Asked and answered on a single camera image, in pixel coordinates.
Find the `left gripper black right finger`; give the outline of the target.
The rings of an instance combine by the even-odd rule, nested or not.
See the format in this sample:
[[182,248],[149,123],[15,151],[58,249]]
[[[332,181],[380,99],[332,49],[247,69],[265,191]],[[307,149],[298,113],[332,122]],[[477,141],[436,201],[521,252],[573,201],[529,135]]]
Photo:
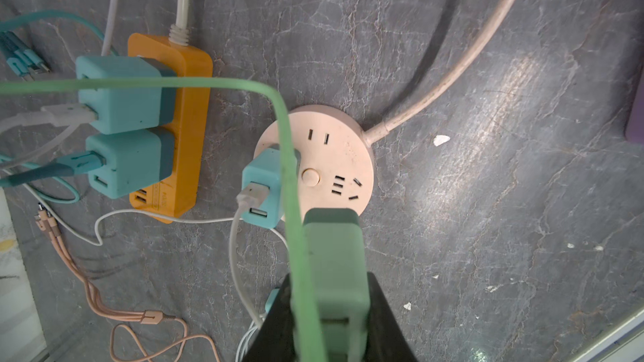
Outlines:
[[367,361],[413,361],[412,352],[374,273],[367,273],[371,306],[367,322]]

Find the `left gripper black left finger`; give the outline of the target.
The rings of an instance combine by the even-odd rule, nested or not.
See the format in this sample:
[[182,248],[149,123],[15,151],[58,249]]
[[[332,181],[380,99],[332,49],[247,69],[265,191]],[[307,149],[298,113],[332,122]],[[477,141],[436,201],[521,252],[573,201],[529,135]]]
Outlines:
[[294,317],[291,312],[291,283],[288,274],[277,293],[266,320],[243,361],[294,361]]

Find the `purple power strip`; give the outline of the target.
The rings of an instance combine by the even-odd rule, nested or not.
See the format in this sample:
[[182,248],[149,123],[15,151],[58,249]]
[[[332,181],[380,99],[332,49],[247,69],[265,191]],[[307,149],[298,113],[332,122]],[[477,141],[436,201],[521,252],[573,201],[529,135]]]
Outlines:
[[632,110],[627,121],[625,137],[628,142],[644,144],[644,73],[641,74]]

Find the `round pink power socket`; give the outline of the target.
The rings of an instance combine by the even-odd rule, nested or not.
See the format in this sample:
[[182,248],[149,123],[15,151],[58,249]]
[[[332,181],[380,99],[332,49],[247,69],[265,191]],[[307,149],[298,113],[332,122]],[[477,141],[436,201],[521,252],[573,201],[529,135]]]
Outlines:
[[[363,140],[359,124],[344,112],[323,105],[299,107],[288,115],[293,146],[298,152],[298,193],[302,217],[310,209],[352,209],[359,216],[374,187],[373,152]],[[261,135],[254,158],[279,169],[278,123]],[[251,209],[243,220],[273,229],[283,217],[283,205],[273,193],[261,209]]]

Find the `light green charger adapter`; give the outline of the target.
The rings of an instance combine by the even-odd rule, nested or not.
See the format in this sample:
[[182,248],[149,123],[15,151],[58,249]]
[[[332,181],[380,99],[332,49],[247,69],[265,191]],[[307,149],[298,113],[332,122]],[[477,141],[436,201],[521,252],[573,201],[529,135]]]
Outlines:
[[371,299],[359,216],[353,209],[310,209],[304,230],[326,356],[362,361]]

